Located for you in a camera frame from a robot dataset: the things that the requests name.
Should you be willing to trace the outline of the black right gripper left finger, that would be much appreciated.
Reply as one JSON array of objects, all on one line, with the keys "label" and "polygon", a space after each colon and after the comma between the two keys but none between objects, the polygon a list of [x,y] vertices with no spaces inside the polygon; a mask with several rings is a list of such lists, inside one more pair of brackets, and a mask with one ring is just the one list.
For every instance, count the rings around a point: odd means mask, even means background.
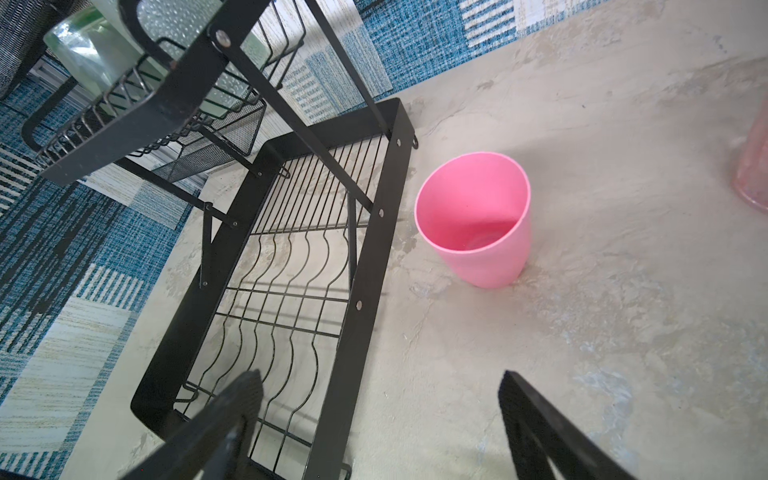
[{"label": "black right gripper left finger", "polygon": [[264,395],[261,374],[247,371],[126,479],[254,479],[249,451]]}]

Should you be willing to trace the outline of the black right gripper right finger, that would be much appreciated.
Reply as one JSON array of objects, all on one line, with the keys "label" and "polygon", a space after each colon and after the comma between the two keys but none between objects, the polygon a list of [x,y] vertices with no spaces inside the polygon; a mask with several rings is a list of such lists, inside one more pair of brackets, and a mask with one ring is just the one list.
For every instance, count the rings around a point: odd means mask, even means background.
[{"label": "black right gripper right finger", "polygon": [[504,373],[498,401],[519,479],[633,477],[519,373]]}]

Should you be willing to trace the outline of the pale frosted green cup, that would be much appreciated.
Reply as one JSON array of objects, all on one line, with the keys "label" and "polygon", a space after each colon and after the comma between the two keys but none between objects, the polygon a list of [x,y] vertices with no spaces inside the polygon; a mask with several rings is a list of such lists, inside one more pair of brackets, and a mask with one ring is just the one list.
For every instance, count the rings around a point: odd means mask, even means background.
[{"label": "pale frosted green cup", "polygon": [[[154,58],[150,65],[163,74],[172,60],[184,51],[212,20],[220,1],[135,1],[129,10],[135,14],[134,27],[124,21],[118,1],[95,1],[93,5],[131,44],[148,55],[165,52],[162,61]],[[226,67],[215,87],[200,105],[202,112],[221,118],[227,109],[245,102],[248,87],[232,65]]]}]

